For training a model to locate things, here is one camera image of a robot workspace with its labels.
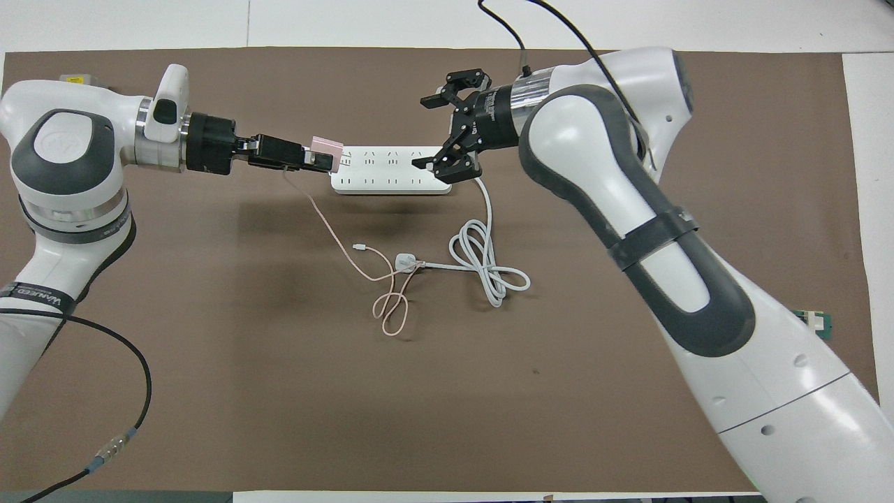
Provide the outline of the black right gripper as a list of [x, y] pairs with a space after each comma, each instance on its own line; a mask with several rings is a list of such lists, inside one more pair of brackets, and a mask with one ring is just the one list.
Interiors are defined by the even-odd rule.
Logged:
[[451, 137], [434, 156], [412, 159], [415, 168], [433, 173], [444, 184], [459, 184], [483, 174], [479, 152], [518, 145], [512, 85], [491, 88], [489, 75], [480, 68], [453, 71], [434, 95], [420, 99], [427, 109], [450, 106], [454, 113]]

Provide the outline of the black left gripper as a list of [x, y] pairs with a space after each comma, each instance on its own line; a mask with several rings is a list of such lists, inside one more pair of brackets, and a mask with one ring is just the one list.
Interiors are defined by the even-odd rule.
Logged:
[[192, 112], [185, 144], [186, 168], [205, 174], [230, 175], [237, 143], [237, 155], [245, 156], [249, 165], [259, 168], [319, 173], [333, 169], [332, 155], [305, 152], [299, 143], [265, 134], [237, 139], [235, 129], [233, 119]]

